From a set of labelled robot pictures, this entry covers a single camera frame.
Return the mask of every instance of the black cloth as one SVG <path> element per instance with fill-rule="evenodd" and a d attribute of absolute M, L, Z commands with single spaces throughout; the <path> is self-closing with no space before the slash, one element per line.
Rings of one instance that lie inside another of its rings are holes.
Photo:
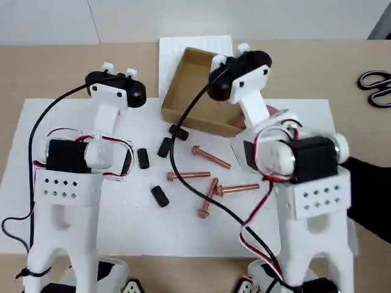
<path fill-rule="evenodd" d="M 351 174 L 352 206 L 348 216 L 391 243 L 391 168 L 371 165 L 353 157 L 342 166 Z"/>

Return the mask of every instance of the copper screw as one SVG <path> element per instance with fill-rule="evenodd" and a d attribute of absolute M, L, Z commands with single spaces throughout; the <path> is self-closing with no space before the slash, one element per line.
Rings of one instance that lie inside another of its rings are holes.
<path fill-rule="evenodd" d="M 238 186 L 216 186 L 215 193 L 222 197 L 224 194 L 231 194 L 233 192 L 240 192 L 246 190 L 259 189 L 259 184 L 248 184 L 248 185 L 238 185 Z"/>
<path fill-rule="evenodd" d="M 208 193 L 207 193 L 207 197 L 208 198 L 212 198 L 212 196 L 214 194 L 214 190 L 216 189 L 216 186 L 218 184 L 219 184 L 219 178 L 213 178 L 212 184 L 209 187 L 209 190 L 208 190 Z M 205 218 L 207 218 L 209 216 L 209 212 L 208 212 L 209 204 L 210 204 L 209 201 L 204 200 L 203 203 L 202 203 L 201 208 L 198 209 L 198 216 L 201 219 L 205 219 Z"/>
<path fill-rule="evenodd" d="M 180 173 L 184 178 L 203 178 L 210 177 L 210 172 L 189 172 L 189 173 Z M 178 176 L 174 172 L 167 172 L 167 180 L 174 181 L 178 179 Z"/>
<path fill-rule="evenodd" d="M 194 145 L 191 149 L 191 153 L 194 156 L 201 156 L 207 159 L 208 161 L 214 162 L 217 165 L 220 165 L 221 167 L 224 167 L 226 169 L 230 169 L 231 165 L 228 164 L 227 162 L 224 162 L 223 160 L 220 160 L 218 157 L 213 156 L 210 153 L 207 153 L 206 151 L 203 151 L 200 149 L 199 145 Z"/>

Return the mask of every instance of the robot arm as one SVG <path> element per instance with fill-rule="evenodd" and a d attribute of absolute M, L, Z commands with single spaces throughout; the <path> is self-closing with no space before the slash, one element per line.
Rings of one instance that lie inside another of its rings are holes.
<path fill-rule="evenodd" d="M 232 139 L 235 155 L 245 170 L 274 182 L 284 282 L 305 285 L 305 292 L 353 293 L 346 215 L 351 204 L 350 174 L 340 166 L 349 157 L 346 139 L 338 133 L 304 128 L 297 115 L 287 110 L 269 116 L 260 94 L 271 67 L 267 53 L 241 45 L 235 58 L 216 56 L 210 80 L 227 65 L 228 74 L 208 94 L 241 106 L 247 129 Z M 311 259 L 318 254 L 326 255 L 330 263 L 331 283 L 337 285 L 330 291 L 322 291 L 327 288 L 322 279 L 305 283 Z M 249 274 L 255 287 L 265 292 L 273 278 L 263 265 L 262 260 L 253 262 Z M 277 283 L 272 292 L 287 290 Z"/>

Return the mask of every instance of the white wall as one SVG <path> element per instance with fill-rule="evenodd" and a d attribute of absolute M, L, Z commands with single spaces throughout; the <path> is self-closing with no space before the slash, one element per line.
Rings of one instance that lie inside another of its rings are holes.
<path fill-rule="evenodd" d="M 155 42 L 164 36 L 216 34 L 254 40 L 366 39 L 389 2 L 0 0 L 0 45 Z"/>

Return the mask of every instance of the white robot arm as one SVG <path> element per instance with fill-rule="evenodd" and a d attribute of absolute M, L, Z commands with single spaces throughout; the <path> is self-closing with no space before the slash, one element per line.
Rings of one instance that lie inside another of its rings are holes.
<path fill-rule="evenodd" d="M 125 262 L 99 261 L 99 205 L 103 179 L 113 174 L 105 171 L 113 165 L 112 143 L 122 143 L 133 152 L 128 143 L 112 137 L 115 124 L 128 107 L 145 103 L 145 87 L 135 70 L 114 75 L 110 63 L 88 74 L 86 84 L 97 113 L 94 134 L 74 140 L 48 136 L 38 152 L 41 168 L 35 171 L 35 237 L 21 274 L 25 293 L 118 293 L 127 278 Z M 49 284 L 48 276 L 41 273 L 48 271 L 61 250 L 68 253 L 72 267 L 63 282 Z"/>
<path fill-rule="evenodd" d="M 216 56 L 210 80 L 230 65 L 226 77 L 208 91 L 218 101 L 238 103 L 247 129 L 232 139 L 241 166 L 274 182 L 281 252 L 280 276 L 303 292 L 354 292 L 353 254 L 348 245 L 346 210 L 351 205 L 349 171 L 339 166 L 349 157 L 346 139 L 338 133 L 303 128 L 287 110 L 271 117 L 260 94 L 270 74 L 271 59 L 262 51 L 239 47 L 236 58 Z M 305 282 L 312 258 L 329 260 L 332 281 Z M 265 270 L 261 259 L 249 265 L 251 292 L 291 292 Z"/>

